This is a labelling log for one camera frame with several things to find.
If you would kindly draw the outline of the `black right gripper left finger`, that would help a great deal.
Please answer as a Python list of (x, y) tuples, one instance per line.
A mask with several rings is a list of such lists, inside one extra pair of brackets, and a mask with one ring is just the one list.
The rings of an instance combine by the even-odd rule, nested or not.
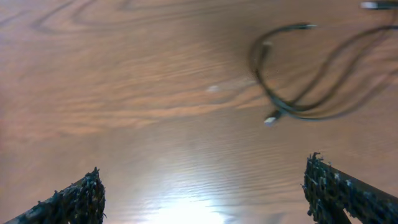
[(105, 187), (98, 168), (5, 224), (102, 224)]

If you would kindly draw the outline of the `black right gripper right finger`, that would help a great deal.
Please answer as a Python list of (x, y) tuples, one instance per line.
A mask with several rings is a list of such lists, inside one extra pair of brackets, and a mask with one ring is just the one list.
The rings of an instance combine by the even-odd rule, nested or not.
[(315, 223), (397, 224), (397, 197), (323, 162), (315, 152), (307, 158), (302, 185)]

